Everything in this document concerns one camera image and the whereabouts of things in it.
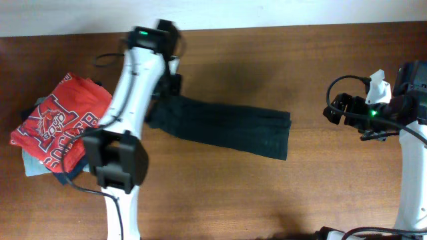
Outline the dark teal t-shirt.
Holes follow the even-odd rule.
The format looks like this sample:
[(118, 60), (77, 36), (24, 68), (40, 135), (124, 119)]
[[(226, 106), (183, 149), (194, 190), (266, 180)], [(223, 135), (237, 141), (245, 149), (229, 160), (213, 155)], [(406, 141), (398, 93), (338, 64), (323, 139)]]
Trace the dark teal t-shirt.
[(292, 123), (285, 111), (206, 103), (184, 96), (157, 101), (145, 122), (180, 139), (282, 161), (288, 156)]

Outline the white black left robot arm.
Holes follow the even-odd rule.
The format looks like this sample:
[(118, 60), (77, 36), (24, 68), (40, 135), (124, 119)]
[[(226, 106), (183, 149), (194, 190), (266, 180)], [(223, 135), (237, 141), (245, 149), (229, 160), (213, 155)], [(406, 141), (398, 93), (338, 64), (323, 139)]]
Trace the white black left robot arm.
[(129, 32), (112, 100), (97, 128), (83, 137), (89, 171), (105, 199), (108, 239), (141, 237), (137, 203), (149, 165), (141, 144), (143, 121), (156, 88), (170, 92), (179, 65), (175, 49), (180, 38), (172, 23)]

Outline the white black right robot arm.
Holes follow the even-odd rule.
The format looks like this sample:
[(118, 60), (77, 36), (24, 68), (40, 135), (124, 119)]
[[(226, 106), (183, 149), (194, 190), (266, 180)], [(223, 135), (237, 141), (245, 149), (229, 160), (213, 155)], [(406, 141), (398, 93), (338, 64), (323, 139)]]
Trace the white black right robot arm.
[(353, 97), (346, 93), (326, 101), (324, 115), (362, 132), (362, 139), (396, 135), (402, 150), (400, 206), (392, 228), (358, 227), (347, 232), (323, 227), (320, 239), (425, 239), (426, 238), (426, 114), (414, 95)]

